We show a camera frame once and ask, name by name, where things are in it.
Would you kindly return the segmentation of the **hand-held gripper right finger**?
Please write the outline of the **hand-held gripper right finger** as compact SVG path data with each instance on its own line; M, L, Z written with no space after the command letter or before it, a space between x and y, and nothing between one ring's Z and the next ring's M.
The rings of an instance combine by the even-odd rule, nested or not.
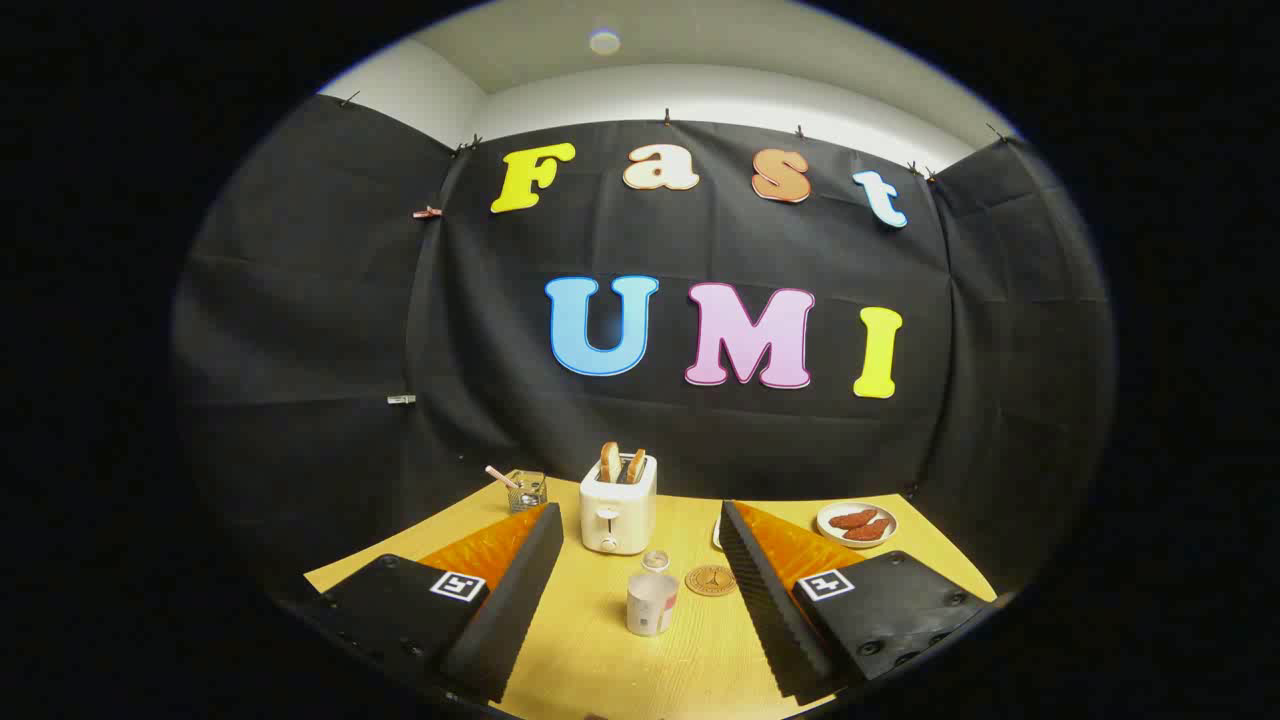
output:
M946 650L995 606L902 551L865 559L737 501L719 542L780 692L865 694Z

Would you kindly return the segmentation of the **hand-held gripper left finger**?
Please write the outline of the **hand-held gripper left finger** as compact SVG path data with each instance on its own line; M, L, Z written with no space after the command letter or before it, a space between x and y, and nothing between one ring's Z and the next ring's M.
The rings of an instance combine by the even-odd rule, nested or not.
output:
M417 560L384 553L296 612L416 691L499 702L563 538L544 503Z

